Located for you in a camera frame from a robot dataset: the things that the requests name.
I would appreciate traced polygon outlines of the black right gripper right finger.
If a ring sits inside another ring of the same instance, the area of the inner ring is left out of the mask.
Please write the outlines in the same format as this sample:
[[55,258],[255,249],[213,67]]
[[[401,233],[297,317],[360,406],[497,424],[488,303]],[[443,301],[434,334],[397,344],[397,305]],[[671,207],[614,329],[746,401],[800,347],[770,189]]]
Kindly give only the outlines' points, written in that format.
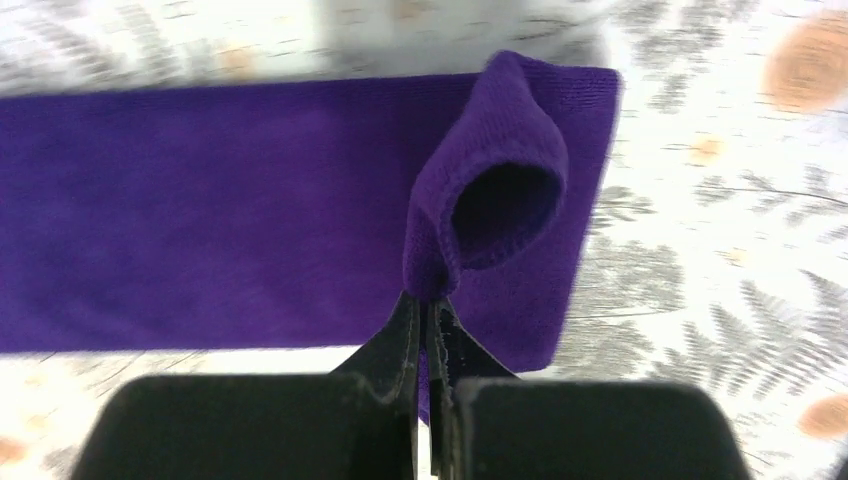
[[426,312],[431,471],[440,479],[746,479],[728,421],[669,381],[523,380],[447,301]]

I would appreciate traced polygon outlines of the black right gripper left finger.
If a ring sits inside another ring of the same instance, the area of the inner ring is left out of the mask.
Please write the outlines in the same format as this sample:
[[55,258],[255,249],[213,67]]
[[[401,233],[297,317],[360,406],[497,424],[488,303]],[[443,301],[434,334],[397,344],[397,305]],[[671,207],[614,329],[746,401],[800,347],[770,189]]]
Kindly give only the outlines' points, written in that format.
[[326,374],[137,378],[107,402],[73,477],[412,479],[420,305]]

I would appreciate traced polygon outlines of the purple towel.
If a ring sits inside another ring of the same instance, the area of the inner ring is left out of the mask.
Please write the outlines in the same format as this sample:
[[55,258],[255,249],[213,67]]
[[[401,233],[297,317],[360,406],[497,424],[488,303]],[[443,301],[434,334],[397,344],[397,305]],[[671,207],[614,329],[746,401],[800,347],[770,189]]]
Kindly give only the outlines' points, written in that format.
[[449,296],[508,368],[562,331],[618,111],[611,69],[1,102],[1,349],[366,342]]

